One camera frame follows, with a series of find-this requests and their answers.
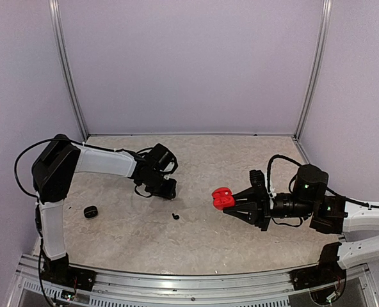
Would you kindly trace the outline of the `front aluminium rail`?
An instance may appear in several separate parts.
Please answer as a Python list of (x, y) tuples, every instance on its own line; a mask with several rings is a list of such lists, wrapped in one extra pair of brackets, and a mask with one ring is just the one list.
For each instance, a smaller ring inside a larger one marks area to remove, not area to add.
[(91, 291), (73, 301), (65, 287), (39, 284), (38, 258), (22, 255), (7, 306), (44, 306), (43, 295), (67, 306), (314, 306), (307, 289), (295, 290), (289, 269), (245, 274), (180, 276), (143, 274), (93, 267)]

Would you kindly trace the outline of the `aluminium frame post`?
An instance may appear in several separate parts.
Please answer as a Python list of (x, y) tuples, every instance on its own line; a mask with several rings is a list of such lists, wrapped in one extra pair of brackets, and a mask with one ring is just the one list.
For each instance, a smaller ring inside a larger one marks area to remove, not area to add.
[(72, 75), (70, 61), (67, 54), (67, 48), (65, 45), (65, 36), (61, 22), (60, 4), (58, 0), (49, 0), (48, 3), (52, 22), (52, 30), (54, 33), (54, 38), (56, 40), (58, 57), (61, 65), (61, 71), (63, 74), (65, 87), (69, 95), (70, 105), (76, 119), (79, 133), (81, 135), (82, 140), (86, 141), (89, 138), (90, 134), (85, 121), (85, 117), (81, 109), (81, 104), (76, 93), (74, 78)]
[(323, 1), (321, 20), (320, 20), (319, 31), (318, 31), (318, 38), (316, 41), (316, 48), (315, 48), (315, 53), (314, 53), (314, 59), (312, 62), (312, 68), (310, 70), (310, 75), (309, 75), (309, 83), (305, 91), (302, 110), (298, 119), (295, 133), (294, 133), (294, 139), (296, 140), (297, 143), (300, 142), (303, 136), (303, 131), (307, 123), (307, 120), (309, 118), (310, 107), (312, 105), (312, 101), (313, 101), (314, 94), (316, 91), (316, 86), (318, 83), (318, 78), (321, 72), (323, 55), (324, 55), (325, 47), (327, 44), (327, 35), (328, 35), (328, 29), (330, 25), (332, 3), (333, 3), (332, 0)]

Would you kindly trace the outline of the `small black case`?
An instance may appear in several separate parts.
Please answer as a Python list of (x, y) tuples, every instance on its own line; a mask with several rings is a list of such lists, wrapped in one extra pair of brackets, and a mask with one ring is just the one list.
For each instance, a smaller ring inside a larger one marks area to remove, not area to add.
[(84, 208), (83, 214), (86, 219), (92, 219), (98, 216), (98, 209), (96, 206), (92, 205)]

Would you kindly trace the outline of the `red earbud charging case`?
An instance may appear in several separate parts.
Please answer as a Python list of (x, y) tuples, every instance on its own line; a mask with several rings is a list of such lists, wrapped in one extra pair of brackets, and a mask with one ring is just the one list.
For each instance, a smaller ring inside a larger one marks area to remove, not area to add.
[(218, 210), (233, 207), (236, 203), (228, 187), (220, 187), (212, 192), (213, 206)]

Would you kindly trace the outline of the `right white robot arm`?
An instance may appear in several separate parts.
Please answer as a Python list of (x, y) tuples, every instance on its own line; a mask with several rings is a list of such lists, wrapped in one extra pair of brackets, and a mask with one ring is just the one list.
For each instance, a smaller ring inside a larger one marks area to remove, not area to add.
[[(309, 220), (310, 228), (327, 235), (363, 230), (379, 233), (379, 203), (349, 200), (328, 192), (328, 174), (312, 164), (298, 168), (289, 193), (274, 193), (270, 174), (261, 170), (250, 171), (250, 184), (236, 194), (226, 187), (215, 190), (214, 207), (261, 231), (266, 231), (275, 218), (298, 218)], [(337, 266), (349, 269), (374, 260), (379, 260), (379, 234), (355, 242), (327, 244), (312, 278), (325, 284), (336, 275)]]

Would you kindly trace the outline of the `left aluminium frame post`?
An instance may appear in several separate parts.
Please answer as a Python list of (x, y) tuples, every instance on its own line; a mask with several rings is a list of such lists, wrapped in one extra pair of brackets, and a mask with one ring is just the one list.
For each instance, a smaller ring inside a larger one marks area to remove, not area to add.
[(81, 104), (76, 93), (74, 78), (72, 75), (70, 61), (67, 54), (67, 48), (65, 45), (65, 36), (61, 22), (60, 4), (58, 0), (49, 0), (48, 3), (52, 22), (52, 30), (54, 33), (54, 38), (56, 40), (58, 57), (61, 65), (61, 71), (63, 74), (65, 87), (69, 95), (70, 105), (76, 119), (79, 133), (81, 135), (82, 140), (86, 141), (89, 138), (90, 134), (85, 121), (85, 117), (81, 109)]

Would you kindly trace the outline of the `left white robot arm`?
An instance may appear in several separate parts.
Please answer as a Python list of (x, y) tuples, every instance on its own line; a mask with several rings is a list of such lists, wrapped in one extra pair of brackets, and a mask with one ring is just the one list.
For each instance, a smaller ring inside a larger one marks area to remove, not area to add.
[(164, 145), (134, 152), (88, 145), (58, 134), (42, 141), (42, 153), (31, 167), (36, 200), (35, 223), (40, 236), (40, 254), (51, 263), (49, 274), (66, 285), (74, 279), (74, 270), (64, 243), (63, 207), (76, 173), (116, 175), (144, 186), (145, 198), (172, 200), (176, 196), (176, 156)]

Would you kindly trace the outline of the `right aluminium frame post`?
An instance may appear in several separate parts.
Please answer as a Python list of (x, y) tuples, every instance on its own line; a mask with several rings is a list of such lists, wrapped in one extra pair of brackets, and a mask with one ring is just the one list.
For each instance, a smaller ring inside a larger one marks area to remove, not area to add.
[(321, 20), (320, 20), (319, 31), (318, 31), (318, 38), (316, 41), (316, 48), (315, 48), (315, 53), (314, 53), (314, 59), (312, 62), (312, 68), (310, 70), (310, 75), (309, 75), (309, 83), (305, 91), (302, 110), (298, 119), (295, 133), (294, 133), (294, 139), (296, 140), (297, 143), (300, 142), (303, 136), (303, 131), (307, 123), (307, 120), (309, 118), (310, 107), (312, 105), (312, 101), (313, 101), (314, 94), (316, 91), (316, 86), (318, 83), (318, 78), (321, 72), (323, 55), (324, 55), (325, 47), (327, 44), (327, 35), (328, 35), (328, 29), (330, 25), (332, 3), (333, 3), (332, 0), (323, 1)]

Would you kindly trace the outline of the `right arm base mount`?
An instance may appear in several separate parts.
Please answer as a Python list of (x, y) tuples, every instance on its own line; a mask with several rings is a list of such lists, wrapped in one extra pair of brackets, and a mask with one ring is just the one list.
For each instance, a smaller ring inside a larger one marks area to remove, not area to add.
[(289, 275), (294, 290), (318, 287), (346, 278), (346, 270), (337, 263), (341, 242), (327, 244), (323, 247), (317, 264), (303, 269), (294, 269)]

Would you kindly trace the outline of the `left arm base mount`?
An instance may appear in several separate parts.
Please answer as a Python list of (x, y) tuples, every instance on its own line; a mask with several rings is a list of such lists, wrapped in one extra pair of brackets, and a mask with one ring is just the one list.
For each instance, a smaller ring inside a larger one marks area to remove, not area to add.
[(51, 260), (42, 251), (41, 259), (44, 261), (42, 280), (76, 290), (92, 291), (97, 273), (90, 269), (71, 266), (67, 253), (64, 257)]

